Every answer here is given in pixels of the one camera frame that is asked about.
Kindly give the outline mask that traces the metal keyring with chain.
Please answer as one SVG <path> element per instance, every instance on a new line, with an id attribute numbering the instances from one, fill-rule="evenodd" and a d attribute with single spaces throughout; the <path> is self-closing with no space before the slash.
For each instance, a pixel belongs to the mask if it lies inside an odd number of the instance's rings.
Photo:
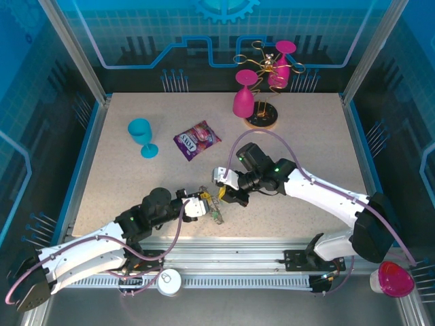
<path id="1" fill-rule="evenodd" d="M 216 195 L 212 195 L 209 192 L 208 187 L 206 187 L 205 185 L 200 186 L 198 190 L 199 190 L 200 193 L 207 192 L 207 193 L 210 194 L 210 199 L 208 199 L 208 200 L 205 199 L 207 201 L 207 204 L 209 205 L 209 214 L 211 215 L 212 220 L 216 224 L 222 225 L 224 223 L 224 220 L 223 220 L 223 217 L 222 217 L 222 214 L 221 214 L 221 211 L 220 211 L 220 201 L 218 200 L 218 197 Z M 212 217 L 212 212 L 214 212 L 214 211 L 218 211 L 219 214 L 220 214 L 220 218 L 218 220 L 215 220 Z"/>

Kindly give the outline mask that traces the purple Fox's candy bag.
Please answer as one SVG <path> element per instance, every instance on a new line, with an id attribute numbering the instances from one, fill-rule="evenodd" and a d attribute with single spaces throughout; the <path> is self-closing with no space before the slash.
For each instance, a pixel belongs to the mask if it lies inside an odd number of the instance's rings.
<path id="1" fill-rule="evenodd" d="M 174 136 L 173 140 L 189 162 L 204 150 L 222 141 L 205 120 Z"/>

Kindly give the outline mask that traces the blue plastic wine glass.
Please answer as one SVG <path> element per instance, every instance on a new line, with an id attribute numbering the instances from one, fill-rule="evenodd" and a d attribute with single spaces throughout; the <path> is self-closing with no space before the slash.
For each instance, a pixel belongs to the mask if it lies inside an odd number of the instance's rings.
<path id="1" fill-rule="evenodd" d="M 127 130 L 133 141 L 141 146 L 141 155 L 144 158 L 151 159 L 158 155 L 158 147 L 152 142 L 152 129 L 147 119 L 132 120 Z"/>

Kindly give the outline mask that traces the white tin can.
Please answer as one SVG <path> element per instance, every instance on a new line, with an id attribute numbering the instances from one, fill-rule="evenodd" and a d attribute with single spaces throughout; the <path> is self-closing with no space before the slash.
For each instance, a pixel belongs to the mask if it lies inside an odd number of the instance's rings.
<path id="1" fill-rule="evenodd" d="M 173 297 L 181 289 L 181 274 L 174 269 L 163 270 L 157 279 L 157 290 L 165 296 Z"/>

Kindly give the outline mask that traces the pink plastic wine glass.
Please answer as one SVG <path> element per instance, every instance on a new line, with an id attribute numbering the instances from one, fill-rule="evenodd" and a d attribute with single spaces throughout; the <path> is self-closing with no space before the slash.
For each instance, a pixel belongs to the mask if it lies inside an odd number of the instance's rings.
<path id="1" fill-rule="evenodd" d="M 278 41 L 276 50 L 280 53 L 280 57 L 273 63 L 273 70 L 268 75 L 268 84 L 272 88 L 283 89 L 287 86 L 290 78 L 290 64 L 286 59 L 287 54 L 292 54 L 296 51 L 296 45 L 291 41 Z"/>
<path id="2" fill-rule="evenodd" d="M 249 69 L 240 70 L 236 76 L 236 81 L 242 88 L 236 93 L 233 101 L 232 112 L 240 118 L 249 118 L 254 113 L 254 95 L 249 89 L 257 80 L 257 74 Z"/>

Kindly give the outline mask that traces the white cup with pink lid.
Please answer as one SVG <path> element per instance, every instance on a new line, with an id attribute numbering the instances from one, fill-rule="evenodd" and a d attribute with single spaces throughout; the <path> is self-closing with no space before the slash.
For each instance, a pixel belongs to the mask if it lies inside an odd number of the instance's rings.
<path id="1" fill-rule="evenodd" d="M 370 275 L 370 288 L 375 293 L 390 297 L 405 297 L 415 288 L 412 276 L 392 261 L 384 261 Z"/>

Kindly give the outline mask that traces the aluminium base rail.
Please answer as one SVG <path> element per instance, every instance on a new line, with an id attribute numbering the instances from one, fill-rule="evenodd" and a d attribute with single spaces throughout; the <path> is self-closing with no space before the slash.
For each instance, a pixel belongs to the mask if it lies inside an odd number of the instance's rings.
<path id="1" fill-rule="evenodd" d="M 86 242 L 73 238 L 73 248 L 60 255 L 60 260 L 70 268 L 83 266 L 91 261 L 91 274 L 106 269 L 123 268 L 125 249 L 148 260 L 139 251 L 162 250 L 157 256 L 164 258 L 165 268 L 187 273 L 212 274 L 267 274 L 284 273 L 283 252 L 305 250 L 305 239 L 284 238 L 228 238 L 228 237 L 181 237 L 151 236 L 136 244 L 114 241 L 103 234 L 99 239 L 87 235 Z"/>

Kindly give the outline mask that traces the aluminium frame post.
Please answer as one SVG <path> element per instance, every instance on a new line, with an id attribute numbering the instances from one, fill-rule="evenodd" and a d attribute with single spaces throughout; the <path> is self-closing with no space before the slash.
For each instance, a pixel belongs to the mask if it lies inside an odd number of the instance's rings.
<path id="1" fill-rule="evenodd" d="M 391 3 L 382 17 L 374 35 L 372 36 L 365 52 L 362 55 L 345 91 L 342 95 L 343 107 L 350 106 L 356 92 L 362 85 L 364 78 L 367 76 L 371 66 L 375 62 L 380 51 L 383 49 L 388 37 L 393 31 L 396 23 L 401 17 L 409 0 L 391 0 Z"/>
<path id="2" fill-rule="evenodd" d="M 86 82 L 86 85 L 92 92 L 92 95 L 95 97 L 98 104 L 105 106 L 107 103 L 107 95 L 58 3 L 55 0 L 37 1 L 57 35 L 60 37 L 60 40 L 76 65 L 80 75 Z"/>

